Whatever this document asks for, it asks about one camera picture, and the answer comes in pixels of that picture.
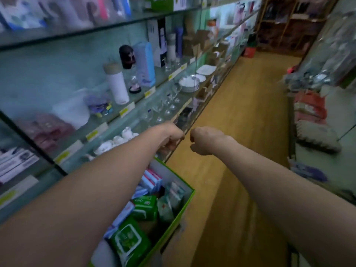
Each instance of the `white thermos bottle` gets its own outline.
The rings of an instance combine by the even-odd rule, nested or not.
[[[106,80],[113,93],[114,100],[117,104],[123,105],[130,101],[128,97],[125,81],[123,79],[123,73],[117,62],[104,64],[104,71],[106,74]]]

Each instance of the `store aisle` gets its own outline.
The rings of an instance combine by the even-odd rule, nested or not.
[[[257,53],[240,58],[196,126],[214,126],[284,166],[288,155],[287,97],[277,82],[299,58]],[[167,266],[287,266],[283,235],[215,157],[191,152],[189,138],[167,164],[196,189],[187,228]]]

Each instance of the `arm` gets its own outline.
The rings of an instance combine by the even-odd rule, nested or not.
[[[86,266],[158,148],[184,133],[149,128],[69,174],[0,227],[0,266]]]
[[[191,149],[214,154],[311,264],[356,262],[356,207],[209,127],[191,131]]]

